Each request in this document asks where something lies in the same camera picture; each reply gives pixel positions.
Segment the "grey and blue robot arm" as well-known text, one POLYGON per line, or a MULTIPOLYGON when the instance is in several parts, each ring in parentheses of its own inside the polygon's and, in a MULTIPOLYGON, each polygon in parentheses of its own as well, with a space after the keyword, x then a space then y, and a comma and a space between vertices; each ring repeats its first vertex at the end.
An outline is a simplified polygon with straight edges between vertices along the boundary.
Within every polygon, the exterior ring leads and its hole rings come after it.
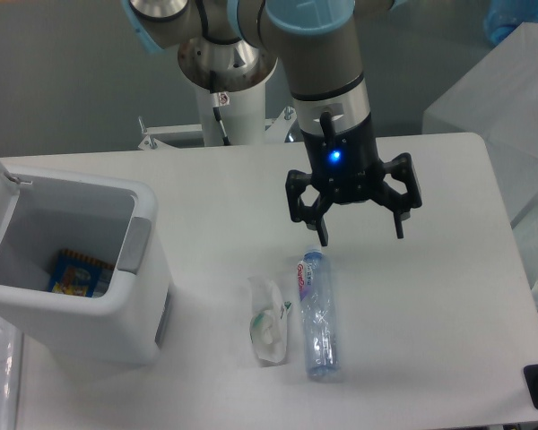
POLYGON ((328 242, 324 216, 335 204, 373 201, 396 224, 421 207, 412 157, 383 161, 373 133, 354 14, 389 1, 125 1, 151 50, 178 49, 184 75, 212 101, 286 74, 311 166, 292 170, 285 189, 291 219, 328 242))

